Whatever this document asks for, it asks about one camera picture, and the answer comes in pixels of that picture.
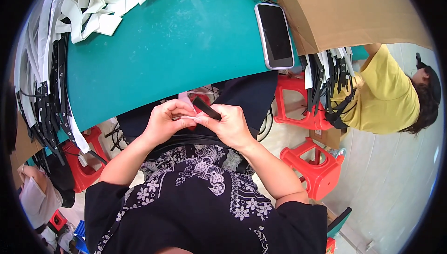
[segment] hair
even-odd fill
[[[428,128],[438,117],[438,103],[434,100],[430,88],[423,83],[414,83],[410,78],[419,99],[419,116],[410,127],[401,129],[399,132],[418,134],[422,129]]]

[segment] left hand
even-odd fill
[[[148,126],[142,136],[152,146],[166,142],[177,131],[196,126],[193,119],[172,119],[183,115],[195,117],[194,108],[182,100],[168,100],[164,104],[154,107],[149,118]]]

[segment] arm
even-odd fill
[[[247,159],[267,191],[275,198],[275,208],[291,201],[309,203],[307,192],[295,172],[257,140],[253,139],[249,146],[238,151]]]
[[[196,125],[192,119],[172,120],[174,117],[183,115],[195,116],[196,114],[192,106],[181,100],[168,100],[154,107],[143,134],[105,166],[99,181],[129,186],[144,159],[155,146],[167,141],[177,131]]]
[[[276,199],[276,208],[291,201],[308,203],[307,192],[293,170],[251,136],[240,106],[211,107],[221,114],[220,122],[204,113],[199,113],[195,121],[215,132],[223,143],[247,159],[267,191]]]
[[[17,172],[19,172],[20,178],[23,182],[25,182],[24,175],[29,178],[34,178],[37,185],[39,185],[39,188],[42,190],[42,192],[45,193],[45,191],[47,190],[47,176],[44,173],[42,173],[35,167],[27,166],[25,164],[19,167],[17,169]]]
[[[363,47],[365,48],[366,52],[368,52],[369,57],[372,58],[374,55],[376,55],[379,48],[382,46],[381,43],[372,43],[372,44],[365,44]]]

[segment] person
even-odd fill
[[[417,72],[407,76],[385,44],[364,45],[369,54],[353,90],[342,89],[331,98],[334,114],[326,119],[336,128],[352,127],[374,134],[417,134],[436,121],[441,85],[436,72],[418,60]]]
[[[19,200],[33,229],[41,234],[53,214],[62,206],[62,196],[45,172],[23,164],[17,169],[23,184]]]
[[[325,253],[326,207],[309,204],[294,171],[249,131],[261,127],[277,78],[263,72],[225,82],[211,106],[220,121],[175,98],[156,103],[141,135],[86,191],[89,252]],[[173,121],[183,115],[192,118]],[[135,124],[119,122],[131,134]],[[129,189],[140,167],[147,178]],[[254,172],[275,206],[259,193]]]

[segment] black cap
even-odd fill
[[[421,56],[419,53],[416,53],[416,67],[417,69],[423,68],[425,72],[430,76],[430,82],[428,83],[428,87],[431,89],[431,94],[433,99],[439,104],[441,102],[441,82],[439,81],[439,77],[432,67],[427,66],[421,61]]]

